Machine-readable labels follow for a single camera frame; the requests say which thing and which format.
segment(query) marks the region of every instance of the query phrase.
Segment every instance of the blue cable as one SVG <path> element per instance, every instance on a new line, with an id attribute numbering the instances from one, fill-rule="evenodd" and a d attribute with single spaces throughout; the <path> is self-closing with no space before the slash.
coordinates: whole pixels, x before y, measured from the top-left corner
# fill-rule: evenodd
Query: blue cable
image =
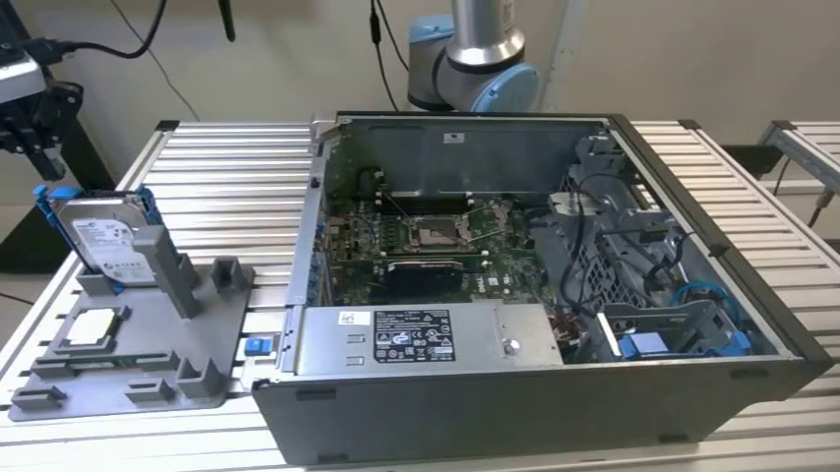
<path id="1" fill-rule="evenodd" d="M 718 293 L 718 295 L 721 295 L 721 297 L 723 298 L 723 301 L 729 305 L 730 314 L 734 317 L 733 321 L 736 324 L 738 324 L 740 323 L 740 310 L 737 308 L 737 304 L 734 303 L 734 300 L 732 299 L 729 294 L 725 293 L 723 288 L 713 282 L 686 283 L 675 292 L 673 292 L 673 297 L 670 297 L 670 306 L 673 307 L 674 305 L 679 303 L 679 299 L 682 298 L 682 295 L 687 291 L 690 291 L 691 288 L 707 288 L 709 290 L 714 290 Z"/>

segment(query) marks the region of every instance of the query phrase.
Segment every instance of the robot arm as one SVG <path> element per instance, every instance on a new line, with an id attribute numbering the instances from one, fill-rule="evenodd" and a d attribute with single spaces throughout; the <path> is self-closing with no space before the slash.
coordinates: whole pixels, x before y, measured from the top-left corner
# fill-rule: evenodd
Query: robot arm
<path id="1" fill-rule="evenodd" d="M 54 44 L 0 45 L 0 148 L 24 154 L 44 180 L 64 177 L 60 145 L 84 97 L 81 86 L 44 74 L 41 67 L 61 58 Z"/>
<path id="2" fill-rule="evenodd" d="M 511 0 L 452 0 L 411 24 L 408 103 L 426 111 L 526 111 L 539 75 L 523 62 Z"/>

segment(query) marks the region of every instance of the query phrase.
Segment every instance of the metal workbench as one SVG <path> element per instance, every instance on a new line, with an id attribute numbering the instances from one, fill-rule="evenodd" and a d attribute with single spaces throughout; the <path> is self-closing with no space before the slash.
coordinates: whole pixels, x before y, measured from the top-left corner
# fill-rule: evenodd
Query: metal workbench
<path id="1" fill-rule="evenodd" d="M 840 259 L 702 130 L 677 122 L 634 123 L 802 324 L 840 358 Z M 277 331 L 309 164 L 304 124 L 191 124 L 160 130 L 119 187 L 140 182 L 157 196 L 172 238 L 195 263 L 235 255 L 257 268 L 244 338 Z M 70 256 L 0 352 L 0 409 L 73 305 Z M 13 424 L 0 413 L 0 466 L 20 470 L 239 470 L 280 468 L 283 458 L 256 405 L 249 378 L 233 369 L 229 399 L 213 410 Z M 778 471 L 840 470 L 840 368 L 792 399 L 748 407 L 699 444 L 595 450 L 376 471 Z"/>
<path id="2" fill-rule="evenodd" d="M 774 121 L 758 145 L 774 146 L 834 193 L 840 193 L 840 122 Z"/>

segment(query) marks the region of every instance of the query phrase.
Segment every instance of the warning label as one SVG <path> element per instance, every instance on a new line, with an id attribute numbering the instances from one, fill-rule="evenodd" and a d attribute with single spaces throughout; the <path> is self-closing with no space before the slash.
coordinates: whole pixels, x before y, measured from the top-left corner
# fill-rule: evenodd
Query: warning label
<path id="1" fill-rule="evenodd" d="M 455 360 L 448 310 L 374 312 L 372 331 L 376 362 Z"/>

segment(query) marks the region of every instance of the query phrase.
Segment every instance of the white wall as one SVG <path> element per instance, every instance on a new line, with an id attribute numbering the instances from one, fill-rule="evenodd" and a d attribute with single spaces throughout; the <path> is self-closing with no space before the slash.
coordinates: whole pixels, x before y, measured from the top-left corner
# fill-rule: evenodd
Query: white wall
<path id="1" fill-rule="evenodd" d="M 770 120 L 840 119 L 840 1 L 589 0 L 546 106 L 693 118 L 725 144 Z"/>
<path id="2" fill-rule="evenodd" d="M 117 0 L 145 33 L 156 0 Z M 123 50 L 137 40 L 108 0 L 26 0 L 16 7 L 32 35 L 90 40 Z M 383 0 L 407 51 L 411 20 L 447 13 L 447 0 Z M 336 109 L 388 109 L 372 45 L 367 0 L 236 0 L 237 41 L 228 43 L 216 2 L 173 0 L 152 50 L 201 120 L 307 120 Z M 527 58 L 547 71 L 566 1 L 516 4 Z M 403 101 L 406 73 L 383 41 L 387 73 Z M 56 68 L 86 88 L 82 123 L 116 175 L 161 119 L 191 116 L 148 57 L 124 61 L 78 51 Z"/>

